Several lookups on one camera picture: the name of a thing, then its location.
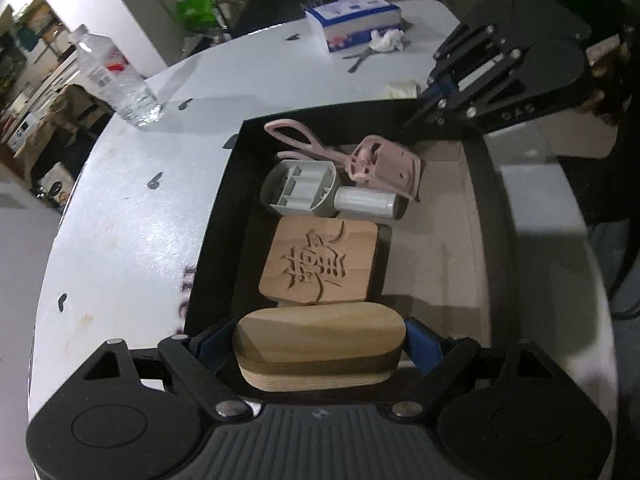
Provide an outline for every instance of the white round table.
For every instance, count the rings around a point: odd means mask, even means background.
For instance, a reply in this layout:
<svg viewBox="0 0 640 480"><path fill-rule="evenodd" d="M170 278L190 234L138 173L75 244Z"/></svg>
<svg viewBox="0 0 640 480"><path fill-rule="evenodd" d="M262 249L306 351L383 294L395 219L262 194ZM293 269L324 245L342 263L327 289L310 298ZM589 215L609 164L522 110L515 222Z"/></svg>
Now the white round table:
<svg viewBox="0 0 640 480"><path fill-rule="evenodd" d="M151 127L136 129L116 116L111 120L82 170L50 254L34 332L30 418L106 339L149 348L183 327L180 306L188 298L183 283L193 279L191 269L230 156L224 145L245 119L382 99L390 82L426 81L433 52L458 20L434 0L399 5L414 24L407 34L411 47L372 56L354 74L347 72L353 60L324 52L306 21L299 20L216 46L151 78L152 89L167 102L164 117ZM300 39L286 41L293 34ZM542 339L614 425L616 365L600 273L559 166L543 159L523 164L518 158L528 142L544 143L532 123L521 128L528 132L526 142L511 128L491 134L487 143L516 228L527 235L514 245L516 262L538 258L548 272L544 307L534 301L539 296L529 301L521 294L522 335ZM160 185L151 189L155 186L147 184L155 178ZM535 200L518 199L527 194ZM545 203L561 205L566 214L548 218L545 211L528 207ZM534 254L526 240L536 232L553 234L561 241L557 247L566 243L572 261L548 251ZM529 273L526 266L518 269L518 287L527 294L537 279ZM575 311L577 290L582 290L579 301L588 304L587 341L580 337L585 322L567 314ZM544 328L551 326L545 316L554 320L552 328ZM566 344L569 340L580 344Z"/></svg>

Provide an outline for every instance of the bottle label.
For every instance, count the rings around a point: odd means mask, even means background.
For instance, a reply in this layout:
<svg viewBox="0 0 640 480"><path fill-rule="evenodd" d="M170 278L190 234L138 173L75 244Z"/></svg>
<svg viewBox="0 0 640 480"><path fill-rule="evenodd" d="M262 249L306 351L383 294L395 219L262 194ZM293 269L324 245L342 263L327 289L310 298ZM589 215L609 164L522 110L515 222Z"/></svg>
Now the bottle label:
<svg viewBox="0 0 640 480"><path fill-rule="evenodd" d="M119 73L125 71L129 65L129 61L124 57L121 51L117 48L113 48L102 58L102 65L109 72Z"/></svg>
<svg viewBox="0 0 640 480"><path fill-rule="evenodd" d="M101 66L92 70L89 73L89 79L98 85L99 88L104 88L113 80L107 70Z"/></svg>
<svg viewBox="0 0 640 480"><path fill-rule="evenodd" d="M104 88L127 69L129 61L121 51L114 48L103 56L101 65L90 72L89 79L97 84L99 88Z"/></svg>

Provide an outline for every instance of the rounded wooden block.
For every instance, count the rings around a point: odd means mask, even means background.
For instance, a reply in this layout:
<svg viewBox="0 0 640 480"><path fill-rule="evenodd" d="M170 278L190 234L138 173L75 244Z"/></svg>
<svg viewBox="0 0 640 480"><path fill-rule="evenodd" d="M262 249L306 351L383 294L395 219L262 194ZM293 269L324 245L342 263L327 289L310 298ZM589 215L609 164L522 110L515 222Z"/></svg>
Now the rounded wooden block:
<svg viewBox="0 0 640 480"><path fill-rule="evenodd" d="M233 348L245 380L269 392L375 384L398 366L402 317L377 303L265 308L243 317Z"/></svg>

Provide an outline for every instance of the gray plastic part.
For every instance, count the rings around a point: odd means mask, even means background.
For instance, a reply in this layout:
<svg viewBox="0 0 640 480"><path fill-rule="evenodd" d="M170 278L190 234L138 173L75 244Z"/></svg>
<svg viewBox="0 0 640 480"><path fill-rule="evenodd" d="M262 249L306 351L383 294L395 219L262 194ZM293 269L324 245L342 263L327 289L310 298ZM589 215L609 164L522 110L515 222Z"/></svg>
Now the gray plastic part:
<svg viewBox="0 0 640 480"><path fill-rule="evenodd" d="M332 162L283 160L264 180L260 201L283 216L333 217L334 196L341 184Z"/></svg>
<svg viewBox="0 0 640 480"><path fill-rule="evenodd" d="M249 422L216 428L174 480L469 480L417 424L375 406L267 404Z"/></svg>

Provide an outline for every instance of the pink eyelash curler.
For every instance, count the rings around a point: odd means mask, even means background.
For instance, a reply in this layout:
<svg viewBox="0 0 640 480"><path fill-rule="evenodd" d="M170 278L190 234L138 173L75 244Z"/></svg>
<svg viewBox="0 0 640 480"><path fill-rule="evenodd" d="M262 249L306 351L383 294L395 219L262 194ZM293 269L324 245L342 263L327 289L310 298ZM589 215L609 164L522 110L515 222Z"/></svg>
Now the pink eyelash curler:
<svg viewBox="0 0 640 480"><path fill-rule="evenodd" d="M291 139L278 128L289 127L299 131L306 142ZM265 131L276 139L305 153L328 158L342 164L354 182L371 189L392 191L415 200L420 183L420 158L408 149L380 136L367 136L347 155L322 145L316 135L304 124L292 119L277 119L264 125ZM304 158L298 152L279 152L279 158Z"/></svg>

